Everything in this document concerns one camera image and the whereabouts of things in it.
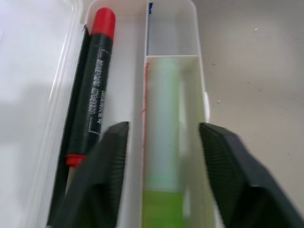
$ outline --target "black marker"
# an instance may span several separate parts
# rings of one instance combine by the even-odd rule
[[[100,138],[105,90],[113,46],[115,15],[109,8],[97,11],[72,127],[66,164],[77,167]]]

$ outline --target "red marker cap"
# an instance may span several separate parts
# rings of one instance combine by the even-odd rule
[[[82,154],[68,154],[66,155],[66,165],[69,167],[77,168],[78,165],[86,158]]]
[[[93,23],[91,35],[105,34],[111,40],[114,38],[115,14],[109,8],[101,8],[97,11]]]

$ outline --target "marker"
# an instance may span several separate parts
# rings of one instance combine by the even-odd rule
[[[114,13],[109,8],[99,9],[92,27],[84,78],[66,153],[66,165],[70,167],[76,168],[99,142],[114,29]]]

